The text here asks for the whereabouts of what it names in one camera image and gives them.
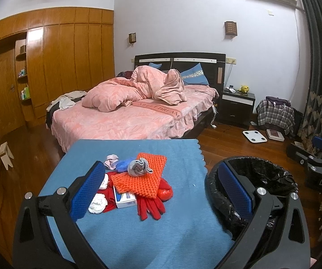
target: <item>orange scrubbing pad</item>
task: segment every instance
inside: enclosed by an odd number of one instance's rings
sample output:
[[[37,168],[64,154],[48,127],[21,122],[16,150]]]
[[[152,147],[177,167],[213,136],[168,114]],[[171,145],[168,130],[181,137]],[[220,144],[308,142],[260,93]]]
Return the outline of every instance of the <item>orange scrubbing pad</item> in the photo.
[[[152,174],[145,174],[141,177],[132,177],[128,172],[111,176],[111,179],[119,193],[131,192],[141,196],[156,198],[159,189],[163,167],[166,164],[165,156],[156,154],[139,153],[137,159],[145,158]]]

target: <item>white bathroom scale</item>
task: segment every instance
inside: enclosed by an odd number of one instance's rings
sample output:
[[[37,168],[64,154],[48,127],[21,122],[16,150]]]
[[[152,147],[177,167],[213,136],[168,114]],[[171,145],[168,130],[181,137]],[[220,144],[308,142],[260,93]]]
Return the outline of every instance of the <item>white bathroom scale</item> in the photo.
[[[267,141],[266,137],[256,130],[245,130],[243,134],[252,143],[265,143]]]

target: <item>dark wooden headboard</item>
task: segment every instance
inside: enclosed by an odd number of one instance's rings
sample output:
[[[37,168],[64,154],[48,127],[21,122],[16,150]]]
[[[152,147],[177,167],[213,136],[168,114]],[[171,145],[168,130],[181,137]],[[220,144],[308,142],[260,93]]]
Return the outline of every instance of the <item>dark wooden headboard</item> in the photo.
[[[223,92],[226,55],[222,53],[154,53],[135,56],[134,67],[140,65],[162,64],[160,70],[176,69],[180,73],[201,63],[210,87],[219,94]]]

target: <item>metal screw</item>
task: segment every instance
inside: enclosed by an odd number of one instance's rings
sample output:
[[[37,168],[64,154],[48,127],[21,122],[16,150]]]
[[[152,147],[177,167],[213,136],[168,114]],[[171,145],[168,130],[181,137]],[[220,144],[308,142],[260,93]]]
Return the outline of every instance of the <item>metal screw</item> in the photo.
[[[32,196],[33,196],[33,194],[31,192],[27,192],[27,193],[25,193],[24,198],[30,199],[30,198],[32,198]]]
[[[64,195],[66,193],[66,188],[65,187],[60,187],[58,190],[56,190],[56,193],[58,195]]]
[[[259,195],[265,195],[267,193],[267,191],[263,187],[259,187],[259,188],[257,188],[257,193]]]
[[[291,197],[294,199],[294,200],[297,200],[298,199],[298,194],[295,193],[295,192],[292,192],[291,193]]]

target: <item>plaid shirt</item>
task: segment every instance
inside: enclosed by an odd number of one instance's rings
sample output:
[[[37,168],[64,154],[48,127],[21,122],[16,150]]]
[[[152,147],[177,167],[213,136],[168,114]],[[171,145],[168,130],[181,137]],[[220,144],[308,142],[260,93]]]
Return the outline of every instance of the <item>plaid shirt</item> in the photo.
[[[256,108],[258,113],[258,125],[271,123],[284,129],[284,133],[293,133],[294,110],[285,105],[276,105],[263,99]]]

